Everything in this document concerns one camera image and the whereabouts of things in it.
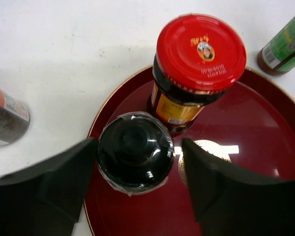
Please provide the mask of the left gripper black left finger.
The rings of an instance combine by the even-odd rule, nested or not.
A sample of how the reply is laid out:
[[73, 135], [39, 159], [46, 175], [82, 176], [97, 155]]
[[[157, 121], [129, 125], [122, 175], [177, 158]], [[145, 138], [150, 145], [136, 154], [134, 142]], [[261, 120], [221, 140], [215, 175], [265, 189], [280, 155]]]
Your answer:
[[0, 236], [70, 236], [88, 192], [97, 142], [0, 177]]

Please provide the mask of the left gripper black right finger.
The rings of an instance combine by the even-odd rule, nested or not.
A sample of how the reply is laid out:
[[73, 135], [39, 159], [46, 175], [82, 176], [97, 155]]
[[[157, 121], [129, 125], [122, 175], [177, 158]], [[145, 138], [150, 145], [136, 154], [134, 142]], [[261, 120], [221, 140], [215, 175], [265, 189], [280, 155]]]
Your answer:
[[184, 138], [195, 220], [205, 236], [295, 236], [295, 180], [250, 171]]

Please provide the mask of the black lid seasoning bottle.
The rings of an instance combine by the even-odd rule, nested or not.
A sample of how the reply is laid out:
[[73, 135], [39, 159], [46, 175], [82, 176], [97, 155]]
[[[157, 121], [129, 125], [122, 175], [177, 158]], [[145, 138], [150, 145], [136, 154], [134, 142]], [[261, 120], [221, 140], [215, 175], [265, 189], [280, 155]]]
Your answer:
[[103, 129], [96, 162], [114, 190], [128, 196], [146, 194], [168, 181], [174, 162], [173, 140], [151, 114], [125, 113]]

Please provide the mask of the red lid chili sauce jar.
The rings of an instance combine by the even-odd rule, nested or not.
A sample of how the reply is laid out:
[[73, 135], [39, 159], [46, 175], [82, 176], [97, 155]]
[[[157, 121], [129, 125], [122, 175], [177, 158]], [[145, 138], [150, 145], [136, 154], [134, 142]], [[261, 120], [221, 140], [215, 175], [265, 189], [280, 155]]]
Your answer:
[[157, 39], [151, 113], [171, 135], [184, 133], [241, 77], [246, 59], [242, 39], [225, 21], [199, 13], [172, 19]]

